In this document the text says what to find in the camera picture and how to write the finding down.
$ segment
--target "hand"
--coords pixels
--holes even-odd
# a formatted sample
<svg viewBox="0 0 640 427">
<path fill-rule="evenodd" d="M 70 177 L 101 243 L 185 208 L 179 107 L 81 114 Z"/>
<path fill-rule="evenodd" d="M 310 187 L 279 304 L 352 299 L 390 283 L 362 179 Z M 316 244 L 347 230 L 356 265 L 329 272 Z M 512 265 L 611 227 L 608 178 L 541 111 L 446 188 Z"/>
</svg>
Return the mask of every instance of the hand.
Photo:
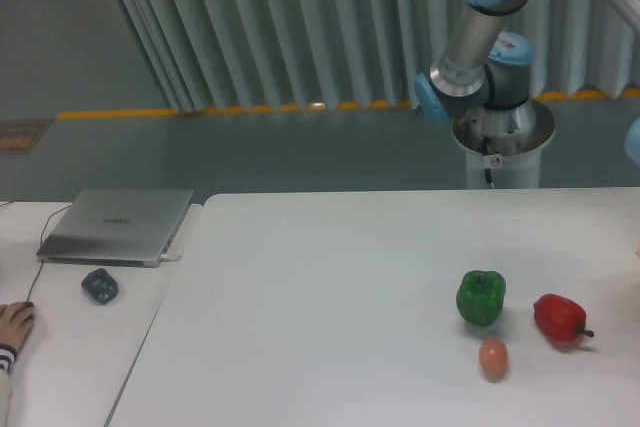
<svg viewBox="0 0 640 427">
<path fill-rule="evenodd" d="M 33 328 L 33 311 L 32 302 L 0 305 L 0 344 L 20 352 L 24 339 Z"/>
</svg>

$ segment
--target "brown egg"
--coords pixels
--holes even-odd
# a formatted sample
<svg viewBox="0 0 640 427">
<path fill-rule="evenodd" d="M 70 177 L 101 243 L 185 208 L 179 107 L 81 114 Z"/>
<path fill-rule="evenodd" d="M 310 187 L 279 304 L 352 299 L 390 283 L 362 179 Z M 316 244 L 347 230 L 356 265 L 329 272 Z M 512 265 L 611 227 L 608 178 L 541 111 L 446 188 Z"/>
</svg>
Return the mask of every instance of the brown egg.
<svg viewBox="0 0 640 427">
<path fill-rule="evenodd" d="M 480 365 L 491 379 L 500 379 L 507 370 L 507 346 L 500 339 L 487 339 L 480 346 Z"/>
</svg>

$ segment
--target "laptop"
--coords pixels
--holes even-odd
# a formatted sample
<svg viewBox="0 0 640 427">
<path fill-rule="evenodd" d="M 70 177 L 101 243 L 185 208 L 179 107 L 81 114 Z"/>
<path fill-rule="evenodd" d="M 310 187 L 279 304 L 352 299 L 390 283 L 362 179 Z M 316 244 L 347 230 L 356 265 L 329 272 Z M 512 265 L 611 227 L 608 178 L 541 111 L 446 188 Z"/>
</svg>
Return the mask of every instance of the laptop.
<svg viewBox="0 0 640 427">
<path fill-rule="evenodd" d="M 64 264 L 157 267 L 193 190 L 83 190 L 37 252 Z"/>
</svg>

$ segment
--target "yellow floor stripe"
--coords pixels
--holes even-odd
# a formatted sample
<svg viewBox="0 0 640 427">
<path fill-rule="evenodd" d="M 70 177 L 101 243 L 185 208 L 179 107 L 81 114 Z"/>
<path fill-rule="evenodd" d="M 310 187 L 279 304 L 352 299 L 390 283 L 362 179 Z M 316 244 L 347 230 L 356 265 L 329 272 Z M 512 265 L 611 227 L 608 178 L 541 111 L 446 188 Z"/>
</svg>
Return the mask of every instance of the yellow floor stripe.
<svg viewBox="0 0 640 427">
<path fill-rule="evenodd" d="M 629 99 L 640 97 L 640 89 L 627 89 L 620 94 L 621 98 Z M 599 90 L 582 90 L 572 95 L 563 94 L 562 92 L 544 92 L 535 97 L 536 100 L 541 102 L 554 101 L 554 100 L 593 100 L 593 99 L 609 99 L 610 97 Z M 411 101 L 408 99 L 400 100 L 396 107 L 410 108 Z M 342 102 L 336 106 L 338 110 L 359 110 L 362 109 L 362 105 L 358 102 Z M 391 108 L 391 105 L 385 100 L 376 100 L 371 102 L 367 109 L 386 109 Z M 302 112 L 302 111 L 314 111 L 314 110 L 327 110 L 327 106 L 323 103 L 307 104 L 303 108 L 298 107 L 296 104 L 284 104 L 279 108 L 274 109 L 269 105 L 256 105 L 251 107 L 248 111 L 240 106 L 225 107 L 219 109 L 217 107 L 207 107 L 192 115 L 219 115 L 219 114 L 246 114 L 251 113 L 271 113 L 271 112 Z M 85 112 L 61 112 L 57 118 L 60 120 L 71 119 L 109 119 L 119 117 L 167 117 L 176 114 L 172 109 L 132 109 L 132 110 L 94 110 Z"/>
<path fill-rule="evenodd" d="M 61 112 L 58 119 L 108 119 L 115 117 L 161 117 L 175 115 L 172 109 L 95 110 L 85 112 Z"/>
</svg>

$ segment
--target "green bell pepper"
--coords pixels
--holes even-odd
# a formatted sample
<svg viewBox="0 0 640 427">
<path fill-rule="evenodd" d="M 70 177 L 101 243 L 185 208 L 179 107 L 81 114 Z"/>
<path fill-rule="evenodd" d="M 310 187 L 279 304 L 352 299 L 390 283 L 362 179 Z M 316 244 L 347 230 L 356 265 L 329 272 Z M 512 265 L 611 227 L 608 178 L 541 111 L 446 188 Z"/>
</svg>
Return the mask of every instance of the green bell pepper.
<svg viewBox="0 0 640 427">
<path fill-rule="evenodd" d="M 472 270 L 462 278 L 456 305 L 464 320 L 486 327 L 502 312 L 507 283 L 498 272 Z"/>
</svg>

